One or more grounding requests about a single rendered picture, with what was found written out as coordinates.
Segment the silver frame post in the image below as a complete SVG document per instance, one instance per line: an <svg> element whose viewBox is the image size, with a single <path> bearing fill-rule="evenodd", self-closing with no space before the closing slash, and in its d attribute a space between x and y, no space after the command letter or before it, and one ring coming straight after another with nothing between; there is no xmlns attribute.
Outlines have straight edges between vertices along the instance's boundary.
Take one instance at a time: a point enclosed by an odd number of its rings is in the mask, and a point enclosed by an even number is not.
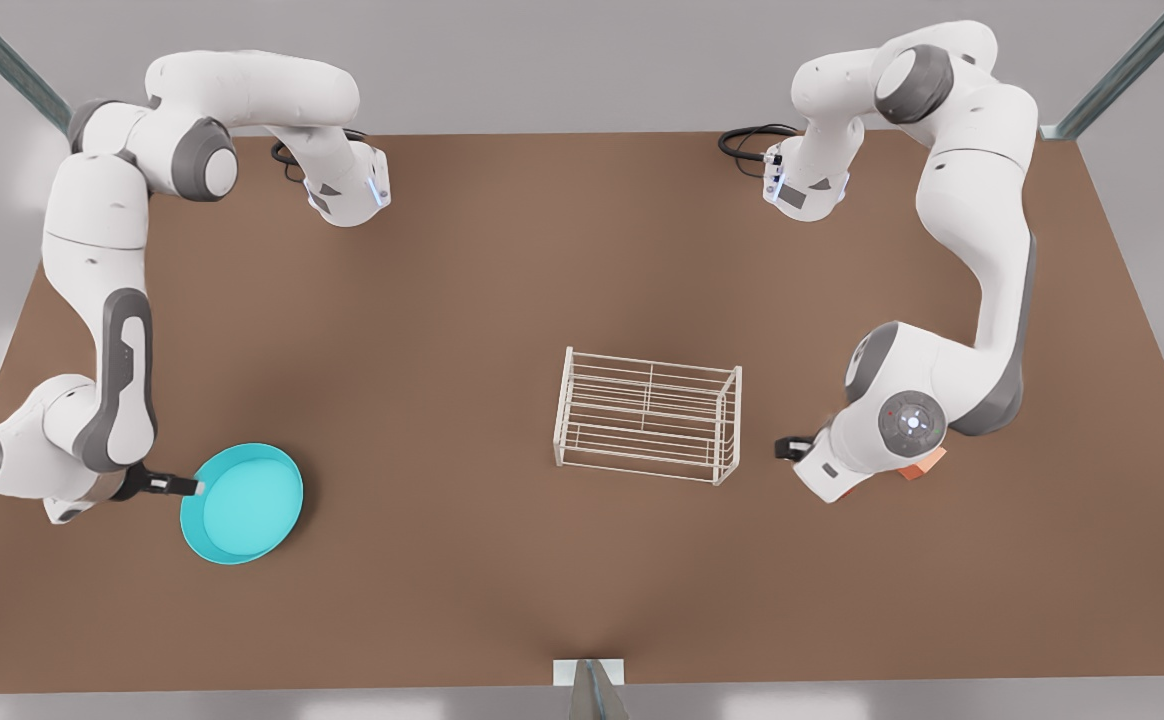
<svg viewBox="0 0 1164 720"><path fill-rule="evenodd" d="M1164 12L1154 20L1138 41L1090 87L1065 117L1052 126L1039 126L1044 141L1076 142L1106 111L1138 81L1155 60L1164 54Z"/></svg>
<svg viewBox="0 0 1164 720"><path fill-rule="evenodd" d="M35 111L47 119L57 131L66 135L68 126L73 114L73 109L65 101L64 97L57 94L37 70L30 67L0 35L0 76L9 83Z"/></svg>
<svg viewBox="0 0 1164 720"><path fill-rule="evenodd" d="M631 720L617 691L624 660L553 660L553 684L570 687L569 720Z"/></svg>

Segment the red button switch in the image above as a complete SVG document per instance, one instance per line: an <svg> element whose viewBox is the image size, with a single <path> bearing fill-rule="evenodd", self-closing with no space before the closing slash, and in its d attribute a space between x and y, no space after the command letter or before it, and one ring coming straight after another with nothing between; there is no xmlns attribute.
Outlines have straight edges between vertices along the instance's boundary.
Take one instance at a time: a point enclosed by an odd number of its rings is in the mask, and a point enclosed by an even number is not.
<svg viewBox="0 0 1164 720"><path fill-rule="evenodd" d="M915 480L922 477L922 475L928 475L944 456L946 456L946 448L942 445L914 457L889 454L887 459L875 462L870 469L865 470L852 468L846 462L842 462L842 459L833 459L828 465L833 470L833 477L830 478L833 484L833 491L830 493L829 502L835 502L842 500L843 497L851 496L865 480L878 477L878 475L902 475L907 480Z"/></svg>

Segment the turquoise round plate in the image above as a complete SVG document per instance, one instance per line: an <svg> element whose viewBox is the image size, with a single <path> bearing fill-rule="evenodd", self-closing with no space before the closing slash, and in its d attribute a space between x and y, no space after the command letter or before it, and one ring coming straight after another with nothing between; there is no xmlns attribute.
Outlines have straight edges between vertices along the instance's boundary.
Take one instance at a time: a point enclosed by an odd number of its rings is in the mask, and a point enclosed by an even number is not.
<svg viewBox="0 0 1164 720"><path fill-rule="evenodd" d="M242 565L279 547L306 496L294 459L265 443L226 448L196 479L203 492L180 501L180 534L192 553L217 565Z"/></svg>

